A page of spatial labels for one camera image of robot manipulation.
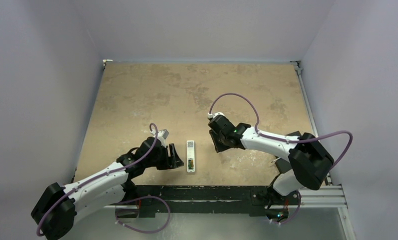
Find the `white air conditioner remote control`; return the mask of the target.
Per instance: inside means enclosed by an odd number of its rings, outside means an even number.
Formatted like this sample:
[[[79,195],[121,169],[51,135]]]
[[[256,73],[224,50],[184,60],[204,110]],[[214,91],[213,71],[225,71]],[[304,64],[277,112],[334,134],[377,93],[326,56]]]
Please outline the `white air conditioner remote control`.
[[[186,142],[186,157],[187,157],[187,163],[188,163],[188,160],[193,160],[193,162],[194,162],[193,169],[189,169],[188,164],[187,164],[187,172],[194,173],[196,164],[195,164],[195,142],[193,140],[188,140]]]

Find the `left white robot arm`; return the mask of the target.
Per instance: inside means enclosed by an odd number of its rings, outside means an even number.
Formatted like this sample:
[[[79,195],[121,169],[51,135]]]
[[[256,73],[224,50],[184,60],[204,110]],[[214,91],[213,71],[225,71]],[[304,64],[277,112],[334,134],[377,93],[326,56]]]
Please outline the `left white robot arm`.
[[[130,149],[105,169],[71,184],[49,185],[36,203],[31,217],[37,224],[36,233],[48,240],[66,235],[75,223],[107,205],[141,207],[152,200],[163,201],[147,193],[140,196],[132,179],[146,168],[171,170],[184,166],[175,145],[148,137],[139,147]]]

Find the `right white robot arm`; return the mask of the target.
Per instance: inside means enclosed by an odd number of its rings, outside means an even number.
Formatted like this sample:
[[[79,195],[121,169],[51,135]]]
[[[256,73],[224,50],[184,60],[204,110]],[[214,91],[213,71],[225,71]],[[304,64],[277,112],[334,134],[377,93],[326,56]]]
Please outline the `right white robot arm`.
[[[208,115],[209,134],[216,152],[228,149],[255,150],[286,160],[291,169],[279,174],[267,190],[268,199],[278,204],[302,188],[319,190],[334,159],[310,133],[288,136],[258,131],[246,123],[233,125],[222,113]]]

